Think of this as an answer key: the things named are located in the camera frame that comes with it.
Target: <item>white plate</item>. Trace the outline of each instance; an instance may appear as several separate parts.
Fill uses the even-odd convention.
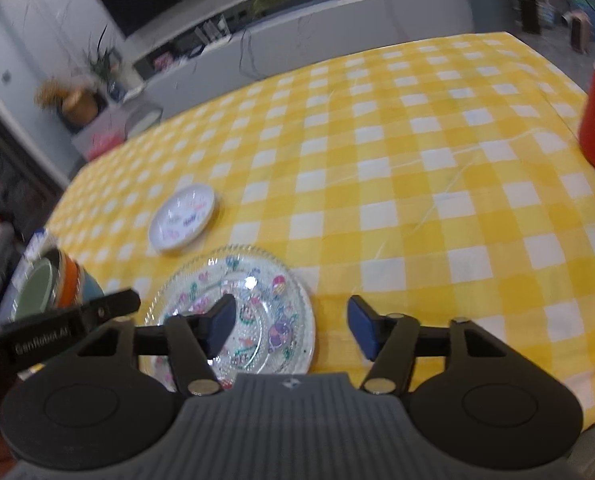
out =
[[[206,184],[180,189],[155,213],[148,239],[157,251],[180,249],[206,227],[215,209],[215,193]]]

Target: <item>round black pad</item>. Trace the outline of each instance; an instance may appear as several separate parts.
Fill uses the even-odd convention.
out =
[[[174,396],[155,379],[107,358],[63,362],[2,403],[0,429],[19,458],[58,470],[109,466],[148,449],[172,424]]]
[[[512,384],[484,384],[468,392],[463,406],[472,418],[486,426],[514,428],[525,424],[537,411],[537,401]]]
[[[565,455],[581,431],[575,396],[519,354],[452,363],[412,394],[411,420],[434,446],[472,465],[537,467]]]

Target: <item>blue bowl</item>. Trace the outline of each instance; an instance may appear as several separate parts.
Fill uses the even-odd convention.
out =
[[[88,303],[90,300],[104,296],[100,284],[92,277],[84,267],[82,269],[82,303]]]

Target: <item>metal screw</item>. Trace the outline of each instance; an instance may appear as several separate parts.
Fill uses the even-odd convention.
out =
[[[219,388],[219,384],[210,379],[198,379],[188,385],[188,390],[198,397],[216,394]]]
[[[373,395],[386,395],[395,391],[395,383],[390,379],[376,377],[364,383],[364,389]]]

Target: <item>gray floor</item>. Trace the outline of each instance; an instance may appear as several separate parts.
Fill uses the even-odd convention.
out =
[[[516,37],[546,57],[586,92],[593,74],[595,42],[591,43],[588,54],[577,54],[571,48],[570,33],[565,27],[556,27],[543,29],[541,36],[521,32]]]

